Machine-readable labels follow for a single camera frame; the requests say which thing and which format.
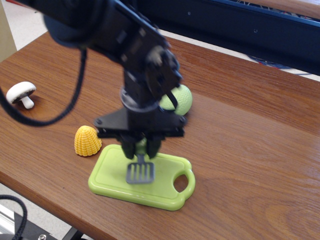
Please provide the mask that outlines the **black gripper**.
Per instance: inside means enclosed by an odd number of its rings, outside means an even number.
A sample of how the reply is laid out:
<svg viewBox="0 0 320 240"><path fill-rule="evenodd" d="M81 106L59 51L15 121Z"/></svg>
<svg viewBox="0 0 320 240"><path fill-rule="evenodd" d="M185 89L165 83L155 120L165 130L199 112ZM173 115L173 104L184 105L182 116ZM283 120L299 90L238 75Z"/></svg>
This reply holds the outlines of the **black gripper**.
<svg viewBox="0 0 320 240"><path fill-rule="evenodd" d="M121 147L128 159L135 156L135 140L146 138L146 153L152 159L157 155L163 139L184 136L187 122L184 116L160 107L148 112L135 112L124 107L96 118L94 126L99 138L123 139Z"/></svg>

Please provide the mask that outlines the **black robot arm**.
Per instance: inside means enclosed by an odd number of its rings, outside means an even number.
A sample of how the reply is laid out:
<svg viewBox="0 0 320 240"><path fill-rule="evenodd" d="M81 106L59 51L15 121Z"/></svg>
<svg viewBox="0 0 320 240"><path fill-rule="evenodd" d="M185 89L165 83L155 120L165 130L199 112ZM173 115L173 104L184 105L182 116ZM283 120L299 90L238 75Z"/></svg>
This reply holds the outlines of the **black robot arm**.
<svg viewBox="0 0 320 240"><path fill-rule="evenodd" d="M132 159L136 144L146 139L153 158L166 137L181 137L186 120L162 110L163 96L174 99L180 85L179 63L158 29L130 5L119 0L23 0L44 15L51 37L59 44L92 49L123 67L123 108L98 117L100 138L116 138Z"/></svg>

